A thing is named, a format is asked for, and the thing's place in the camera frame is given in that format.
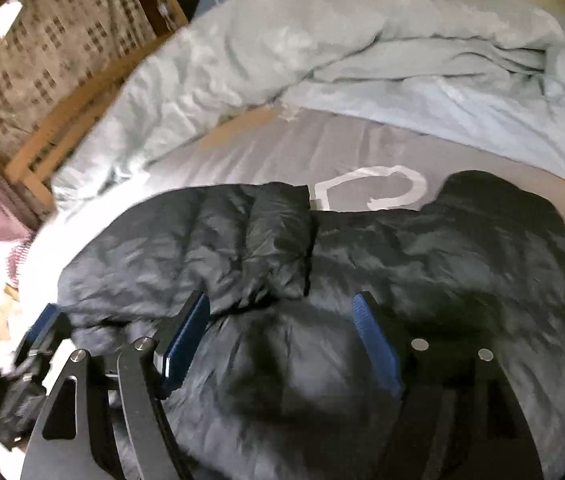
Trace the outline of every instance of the crumpled duvet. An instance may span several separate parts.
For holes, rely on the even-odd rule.
[[[136,69],[54,177],[56,203],[277,96],[565,178],[565,19],[524,0],[229,0]]]
[[[539,196],[479,171],[419,212],[311,211],[287,184],[174,190],[91,241],[58,302],[76,345],[102,354],[152,334],[195,288],[213,322],[165,402],[195,478],[371,478],[396,406],[353,325],[361,290],[414,337],[480,334],[545,477],[565,472],[565,224]]]

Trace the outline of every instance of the wooden bed frame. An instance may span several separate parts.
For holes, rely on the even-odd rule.
[[[178,0],[165,1],[179,24],[186,26],[188,20]],[[7,181],[26,186],[47,211],[53,212],[55,206],[48,185],[49,177],[107,111],[129,74],[171,35],[172,32],[167,32],[112,61],[102,72],[59,102],[39,122],[38,129],[11,160],[0,160],[0,171]]]

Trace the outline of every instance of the metal screw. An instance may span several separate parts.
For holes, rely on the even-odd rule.
[[[478,350],[478,357],[480,357],[482,361],[493,361],[493,352],[491,352],[488,348],[481,348]]]
[[[150,337],[139,337],[133,342],[133,346],[138,351],[146,350],[151,348],[154,344],[154,340]]]
[[[74,350],[71,353],[71,357],[70,359],[74,362],[74,363],[79,363],[80,361],[82,361],[82,359],[84,359],[86,357],[86,352],[82,349],[79,348],[78,350]]]
[[[429,348],[429,343],[426,339],[416,338],[411,341],[411,348],[418,350],[419,352],[424,352]]]

